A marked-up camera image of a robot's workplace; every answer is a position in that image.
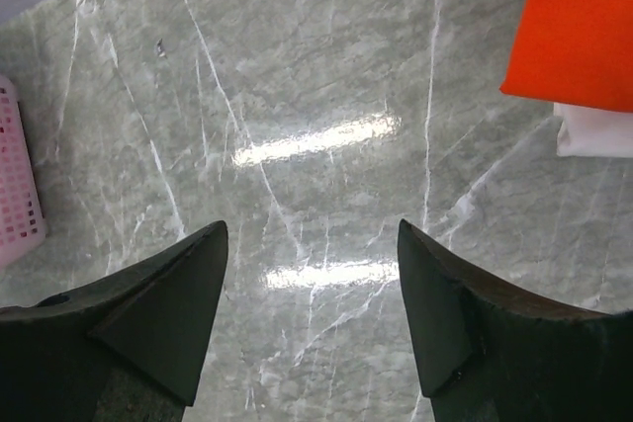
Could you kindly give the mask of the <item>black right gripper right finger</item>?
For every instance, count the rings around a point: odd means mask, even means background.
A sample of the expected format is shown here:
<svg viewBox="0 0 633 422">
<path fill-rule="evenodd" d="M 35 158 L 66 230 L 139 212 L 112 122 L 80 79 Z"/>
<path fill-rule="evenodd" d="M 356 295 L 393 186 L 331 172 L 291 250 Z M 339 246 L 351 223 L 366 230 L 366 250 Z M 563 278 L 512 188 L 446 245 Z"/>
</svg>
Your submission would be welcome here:
<svg viewBox="0 0 633 422">
<path fill-rule="evenodd" d="M 628 421 L 632 315 L 532 293 L 408 221 L 400 283 L 421 392 L 438 421 Z"/>
</svg>

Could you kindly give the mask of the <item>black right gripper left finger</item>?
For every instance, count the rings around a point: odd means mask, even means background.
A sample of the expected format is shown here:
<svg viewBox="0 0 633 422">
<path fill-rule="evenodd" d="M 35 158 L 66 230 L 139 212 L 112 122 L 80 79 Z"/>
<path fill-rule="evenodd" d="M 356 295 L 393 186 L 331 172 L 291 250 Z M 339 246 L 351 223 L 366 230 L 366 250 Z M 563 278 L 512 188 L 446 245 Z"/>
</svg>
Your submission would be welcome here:
<svg viewBox="0 0 633 422">
<path fill-rule="evenodd" d="M 196 399 L 223 290 L 213 222 L 91 284 L 1 311 L 5 421 L 179 421 Z"/>
</svg>

